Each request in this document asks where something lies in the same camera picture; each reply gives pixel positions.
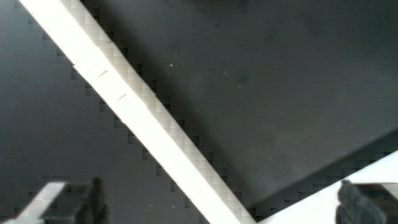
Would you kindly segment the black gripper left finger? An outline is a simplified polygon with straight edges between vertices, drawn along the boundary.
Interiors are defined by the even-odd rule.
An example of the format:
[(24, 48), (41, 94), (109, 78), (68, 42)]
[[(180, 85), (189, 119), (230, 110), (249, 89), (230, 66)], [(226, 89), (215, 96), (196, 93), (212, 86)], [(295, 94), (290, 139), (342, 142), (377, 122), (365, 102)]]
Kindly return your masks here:
[(103, 182), (50, 182), (20, 214), (0, 224), (109, 224)]

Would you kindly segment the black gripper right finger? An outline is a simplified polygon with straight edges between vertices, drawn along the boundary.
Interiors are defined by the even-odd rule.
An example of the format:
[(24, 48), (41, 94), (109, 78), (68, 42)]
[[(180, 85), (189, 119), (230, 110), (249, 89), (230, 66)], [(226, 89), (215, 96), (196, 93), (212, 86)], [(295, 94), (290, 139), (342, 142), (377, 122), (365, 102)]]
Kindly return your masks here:
[(342, 182), (336, 224), (398, 224), (398, 183)]

